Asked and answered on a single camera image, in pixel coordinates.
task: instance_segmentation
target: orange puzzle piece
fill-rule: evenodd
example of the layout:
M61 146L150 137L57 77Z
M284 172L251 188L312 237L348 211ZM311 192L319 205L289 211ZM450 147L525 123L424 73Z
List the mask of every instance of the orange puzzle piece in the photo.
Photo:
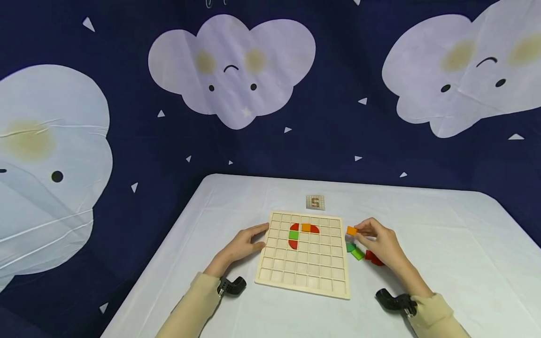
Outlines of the orange puzzle piece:
M357 234L357 229L352 228L352 227L347 227L346 233L347 233L349 236L355 236L355 235Z
M303 223L301 224L301 231L304 231L306 233L309 233L310 232L310 226L311 224L308 224L308 223Z

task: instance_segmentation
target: left hand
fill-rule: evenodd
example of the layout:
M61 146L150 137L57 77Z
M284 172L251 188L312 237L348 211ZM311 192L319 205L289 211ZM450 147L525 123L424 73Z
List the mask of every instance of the left hand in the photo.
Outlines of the left hand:
M266 231L268 228L269 223L264 223L240 230L235 238L214 256L214 259L203 273L221 278L231 263L241 260L254 252L261 251L265 247L265 242L252 243L252 237Z

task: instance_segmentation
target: green puzzle piece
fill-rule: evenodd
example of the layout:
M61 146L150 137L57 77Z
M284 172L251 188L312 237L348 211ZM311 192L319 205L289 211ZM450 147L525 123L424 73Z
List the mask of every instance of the green puzzle piece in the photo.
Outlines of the green puzzle piece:
M353 243L346 243L346 250L347 252L352 252L353 250L355 250L355 244Z
M290 231L289 232L289 239L290 240L298 240L299 239L299 232L298 231Z
M351 254L358 260L362 260L364 257L365 257L365 254L361 251L361 249L359 248L355 248L355 250L353 250L351 252Z

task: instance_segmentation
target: cloud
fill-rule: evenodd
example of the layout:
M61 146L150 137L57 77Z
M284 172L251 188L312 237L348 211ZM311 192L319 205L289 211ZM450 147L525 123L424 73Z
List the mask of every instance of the cloud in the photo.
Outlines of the cloud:
M0 81L0 291L59 266L90 237L113 157L107 101L88 76L37 65Z
M382 76L398 115L429 122L438 137L541 107L541 2L501 0L473 22L429 18L398 39Z
M314 37L296 21L277 19L248 30L233 16L216 15L197 36L185 30L160 35L148 67L160 87L182 95L192 110L242 129L282 108L314 57Z

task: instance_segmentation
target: beige sleeve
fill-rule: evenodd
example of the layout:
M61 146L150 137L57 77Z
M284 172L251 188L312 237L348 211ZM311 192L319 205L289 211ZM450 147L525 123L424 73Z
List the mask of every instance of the beige sleeve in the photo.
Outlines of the beige sleeve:
M417 302L417 314L409 321L419 338L470 338L442 295L435 294L431 298L413 296L411 299Z
M220 280L197 273L188 292L180 299L156 338L197 338L220 302Z

